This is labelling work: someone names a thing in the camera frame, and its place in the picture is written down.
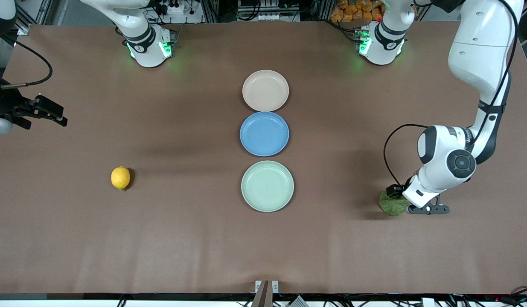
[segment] green led light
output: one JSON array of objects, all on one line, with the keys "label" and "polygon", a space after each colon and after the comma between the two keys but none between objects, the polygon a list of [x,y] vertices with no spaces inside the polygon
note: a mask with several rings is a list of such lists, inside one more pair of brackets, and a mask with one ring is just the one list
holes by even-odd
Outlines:
[{"label": "green led light", "polygon": [[367,39],[364,43],[361,43],[360,45],[360,53],[365,55],[367,54],[367,49],[369,49],[371,45],[371,37]]},{"label": "green led light", "polygon": [[170,46],[168,45],[168,43],[159,42],[159,47],[161,48],[161,51],[163,52],[163,55],[166,58],[172,55],[172,52],[170,51]]},{"label": "green led light", "polygon": [[128,50],[131,52],[131,57],[134,58],[134,54],[132,52],[131,46],[127,43]]},{"label": "green led light", "polygon": [[402,52],[402,46],[404,45],[404,41],[405,41],[405,39],[402,39],[402,42],[398,46],[398,52],[396,52],[396,55],[398,55],[398,54],[400,54],[400,52]]}]

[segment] plate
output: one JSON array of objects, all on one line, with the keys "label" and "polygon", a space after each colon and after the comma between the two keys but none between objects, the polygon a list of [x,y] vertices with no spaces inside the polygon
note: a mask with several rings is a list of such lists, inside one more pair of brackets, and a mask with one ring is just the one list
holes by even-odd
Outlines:
[{"label": "plate", "polygon": [[273,70],[254,72],[242,85],[244,101],[256,111],[275,111],[282,107],[288,95],[288,82]]},{"label": "plate", "polygon": [[242,146],[259,157],[278,154],[288,143],[289,136],[288,124],[277,113],[254,113],[246,117],[240,126]]},{"label": "plate", "polygon": [[260,161],[242,177],[244,200],[255,210],[274,212],[282,209],[294,194],[294,179],[288,169],[275,161]]}]

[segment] lemon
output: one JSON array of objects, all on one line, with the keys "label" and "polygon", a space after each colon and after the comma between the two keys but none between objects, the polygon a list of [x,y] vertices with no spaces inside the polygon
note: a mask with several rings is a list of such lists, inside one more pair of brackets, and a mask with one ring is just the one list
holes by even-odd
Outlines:
[{"label": "lemon", "polygon": [[118,188],[119,191],[123,191],[131,182],[131,173],[128,169],[120,166],[111,172],[111,184]]}]

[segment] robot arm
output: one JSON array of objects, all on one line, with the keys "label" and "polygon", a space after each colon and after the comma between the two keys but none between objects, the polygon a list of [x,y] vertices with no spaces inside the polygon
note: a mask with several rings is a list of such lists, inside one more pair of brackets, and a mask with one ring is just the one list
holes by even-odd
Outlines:
[{"label": "robot arm", "polygon": [[[12,29],[16,17],[15,1],[0,1],[0,35]],[[68,119],[62,116],[64,108],[61,105],[42,95],[38,95],[35,99],[23,97],[17,88],[28,85],[26,83],[11,85],[0,76],[0,134],[10,132],[13,124],[29,129],[32,123],[25,117],[49,119],[63,127],[68,124]]]},{"label": "robot arm", "polygon": [[174,37],[169,29],[150,25],[140,8],[150,0],[81,0],[106,15],[119,28],[131,56],[143,67],[155,67],[172,56]]},{"label": "robot arm", "polygon": [[[507,53],[515,37],[514,18],[519,20],[523,8],[522,0],[506,0],[513,16],[499,0],[435,2],[449,11],[464,2],[448,63],[457,78],[479,91],[480,101],[476,120],[469,128],[430,126],[419,137],[417,152],[423,166],[400,187],[402,195],[418,208],[447,189],[468,181],[476,165],[493,155],[511,82],[510,74],[505,72]],[[412,0],[389,3],[382,23],[370,24],[365,29],[369,31],[370,43],[366,41],[360,46],[360,54],[376,64],[394,60],[413,21],[409,7]],[[387,190],[390,196],[399,192],[398,187]]]}]

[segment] brown table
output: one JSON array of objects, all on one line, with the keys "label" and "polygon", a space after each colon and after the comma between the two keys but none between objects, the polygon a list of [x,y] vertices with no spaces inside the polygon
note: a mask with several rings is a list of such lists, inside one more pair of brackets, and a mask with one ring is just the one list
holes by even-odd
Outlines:
[{"label": "brown table", "polygon": [[[527,63],[511,68],[492,159],[443,194],[445,216],[391,218],[386,136],[406,123],[469,126],[478,93],[447,54],[457,23],[415,23],[386,67],[358,58],[325,23],[188,25],[176,57],[142,68],[113,27],[32,27],[22,41],[53,64],[23,89],[64,106],[62,128],[34,120],[0,136],[0,292],[509,293],[527,285]],[[281,72],[291,129],[271,160],[292,172],[290,204],[250,208],[240,180],[264,159],[243,150],[244,79]],[[15,48],[6,78],[46,73]],[[419,168],[406,128],[390,142],[402,179]],[[118,192],[110,172],[135,170]]]}]

